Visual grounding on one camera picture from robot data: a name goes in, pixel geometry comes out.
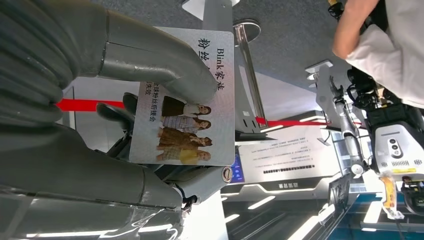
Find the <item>group photo of women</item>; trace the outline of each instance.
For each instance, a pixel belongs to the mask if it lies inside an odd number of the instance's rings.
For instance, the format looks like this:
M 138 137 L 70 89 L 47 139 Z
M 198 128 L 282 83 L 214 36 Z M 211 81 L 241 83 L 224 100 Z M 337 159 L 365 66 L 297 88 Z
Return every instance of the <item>group photo of women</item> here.
M 184 165 L 197 165 L 200 160 L 210 160 L 211 154 L 199 148 L 212 146 L 212 140 L 197 134 L 211 127 L 210 121 L 200 119 L 211 111 L 208 106 L 184 103 L 165 96 L 160 118 L 163 127 L 157 133 L 159 145 L 156 146 L 156 150 L 163 153 L 156 156 L 156 160 L 180 160 Z

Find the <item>white shirt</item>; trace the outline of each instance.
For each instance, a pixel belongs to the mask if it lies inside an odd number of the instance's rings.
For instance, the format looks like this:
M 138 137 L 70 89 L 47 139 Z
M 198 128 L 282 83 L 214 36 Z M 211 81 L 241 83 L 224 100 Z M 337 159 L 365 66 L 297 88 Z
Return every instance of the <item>white shirt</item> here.
M 376 25 L 346 61 L 402 102 L 424 109 L 424 0 L 386 0 L 391 37 Z
M 186 103 L 182 112 L 183 114 L 181 114 L 180 116 L 197 118 L 198 116 L 196 114 L 199 113 L 199 106 L 197 106 L 196 104 Z

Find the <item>yellow tag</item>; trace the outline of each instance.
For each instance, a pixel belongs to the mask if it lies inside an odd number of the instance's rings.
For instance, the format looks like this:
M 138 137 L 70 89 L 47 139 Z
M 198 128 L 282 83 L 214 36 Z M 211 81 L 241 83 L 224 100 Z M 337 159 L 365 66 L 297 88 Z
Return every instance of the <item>yellow tag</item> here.
M 408 169 L 393 169 L 393 173 L 395 174 L 404 174 L 404 173 L 416 173 L 416 168 L 408 168 Z
M 396 203 L 396 186 L 389 177 L 383 176 L 380 177 L 380 180 L 384 183 L 385 188 L 385 202 L 383 202 L 383 207 L 386 209 L 394 208 Z

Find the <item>gray carpet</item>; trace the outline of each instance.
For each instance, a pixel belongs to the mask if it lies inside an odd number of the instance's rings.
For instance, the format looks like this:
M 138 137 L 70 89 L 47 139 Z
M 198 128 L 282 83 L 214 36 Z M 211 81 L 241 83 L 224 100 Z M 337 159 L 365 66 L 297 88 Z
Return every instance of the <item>gray carpet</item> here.
M 182 0 L 91 0 L 153 26 L 201 29 L 202 22 L 182 9 Z M 308 88 L 305 68 L 324 59 L 334 63 L 332 75 L 346 84 L 349 65 L 333 55 L 336 20 L 327 0 L 241 0 L 234 20 L 260 22 L 261 35 L 250 44 L 256 72 Z

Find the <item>person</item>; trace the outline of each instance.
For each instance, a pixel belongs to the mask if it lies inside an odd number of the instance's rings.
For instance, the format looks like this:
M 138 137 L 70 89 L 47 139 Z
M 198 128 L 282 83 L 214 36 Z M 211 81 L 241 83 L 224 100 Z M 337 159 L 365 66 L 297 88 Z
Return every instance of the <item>person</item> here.
M 195 134 L 199 130 L 208 129 L 212 125 L 210 121 L 188 116 L 163 116 L 160 120 L 164 127 L 191 134 Z
M 202 150 L 181 149 L 177 146 L 160 147 L 163 153 L 156 156 L 157 161 L 180 160 L 183 165 L 197 165 L 198 161 L 209 161 L 211 154 Z
M 200 115 L 208 115 L 211 108 L 199 104 L 184 103 L 170 96 L 165 96 L 162 103 L 162 116 L 187 116 L 197 118 Z
M 212 140 L 209 137 L 198 137 L 193 133 L 181 132 L 169 127 L 159 128 L 157 136 L 160 138 L 158 147 L 175 146 L 187 150 L 197 150 L 198 147 L 212 146 Z
M 388 33 L 360 29 L 379 0 L 348 0 L 338 23 L 333 52 L 402 99 L 424 108 L 424 1 L 385 0 Z

